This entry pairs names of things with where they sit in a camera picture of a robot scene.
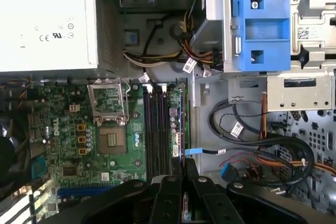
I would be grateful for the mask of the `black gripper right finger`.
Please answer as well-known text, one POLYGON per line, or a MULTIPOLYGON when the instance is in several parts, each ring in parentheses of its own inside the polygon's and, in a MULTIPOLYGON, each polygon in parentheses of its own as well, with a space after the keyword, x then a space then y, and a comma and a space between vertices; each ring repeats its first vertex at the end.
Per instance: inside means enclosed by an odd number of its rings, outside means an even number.
POLYGON ((186 176, 209 223, 335 223, 335 218, 250 183, 226 188, 200 176, 186 159, 186 176))

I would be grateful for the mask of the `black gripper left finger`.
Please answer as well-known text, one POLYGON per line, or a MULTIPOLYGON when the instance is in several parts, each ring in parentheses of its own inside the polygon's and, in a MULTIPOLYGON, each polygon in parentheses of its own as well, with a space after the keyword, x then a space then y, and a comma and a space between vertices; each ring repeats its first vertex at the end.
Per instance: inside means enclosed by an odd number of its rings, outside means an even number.
POLYGON ((172 173, 160 182, 130 180, 47 218, 47 223, 180 223, 182 183, 176 157, 172 173))

